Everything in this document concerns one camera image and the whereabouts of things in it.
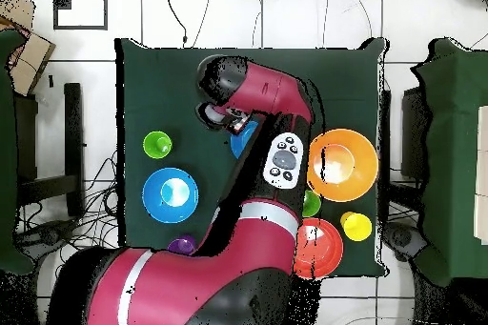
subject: green tablecloth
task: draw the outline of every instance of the green tablecloth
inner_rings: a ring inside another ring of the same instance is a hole
[[[449,39],[431,44],[417,68],[432,123],[426,146],[429,180],[421,228],[430,245],[415,259],[434,284],[488,278],[488,246],[474,237],[478,108],[488,105],[488,52],[465,51]]]
[[[24,42],[16,30],[0,31],[0,270],[13,274],[27,274],[33,269],[32,261],[12,244],[17,217],[17,134],[7,63],[10,54]]]
[[[327,129],[347,128],[376,143],[378,110],[378,59],[385,41],[375,39],[363,50],[199,50],[144,49],[122,40],[124,57],[123,105],[125,126],[125,228],[127,245],[164,249],[179,234],[191,234],[199,242],[212,219],[216,203],[235,165],[226,132],[210,132],[197,120],[194,107],[204,100],[195,88],[195,72],[208,55],[247,56],[256,63],[312,80],[323,100]],[[311,95],[314,94],[308,84]],[[320,110],[312,136],[321,133]],[[150,159],[142,149],[145,135],[164,131],[173,140],[172,152],[162,160]],[[199,189],[195,213],[179,224],[152,219],[142,204],[146,179],[165,167],[189,173]],[[338,229],[342,213],[356,211],[376,220],[376,187],[354,202],[325,201],[322,218]],[[345,235],[344,256],[334,275],[383,275],[375,262],[375,238],[354,242]]]

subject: button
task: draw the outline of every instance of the button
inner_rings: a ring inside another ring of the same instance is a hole
[[[296,166],[296,159],[290,152],[280,150],[274,154],[273,164],[283,170],[292,170]]]

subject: red bowl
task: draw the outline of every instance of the red bowl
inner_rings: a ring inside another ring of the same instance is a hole
[[[344,246],[340,233],[331,223],[304,218],[296,238],[294,271],[299,277],[320,279],[337,268]]]

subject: green cup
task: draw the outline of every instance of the green cup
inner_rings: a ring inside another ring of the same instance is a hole
[[[312,191],[305,191],[305,198],[303,199],[303,217],[312,217],[313,215],[317,214],[320,210],[320,206],[322,202],[320,201],[320,197],[317,196]]]
[[[164,158],[172,150],[172,140],[164,132],[150,132],[145,138],[142,147],[150,158]]]

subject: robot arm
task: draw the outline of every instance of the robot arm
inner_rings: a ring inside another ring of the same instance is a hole
[[[83,263],[96,274],[86,275],[90,291],[83,311],[74,315],[82,325],[283,322],[306,186],[312,112],[305,88],[242,57],[205,59],[197,74],[210,102],[196,112],[208,128],[237,133],[251,115],[259,122],[203,244],[192,256],[142,249],[108,255],[96,248],[84,252],[85,260],[76,254],[56,283],[51,325],[66,325],[56,319],[67,316],[56,307],[67,298],[58,289],[69,290],[70,270],[79,271]],[[93,256],[89,263],[89,252],[101,261]]]

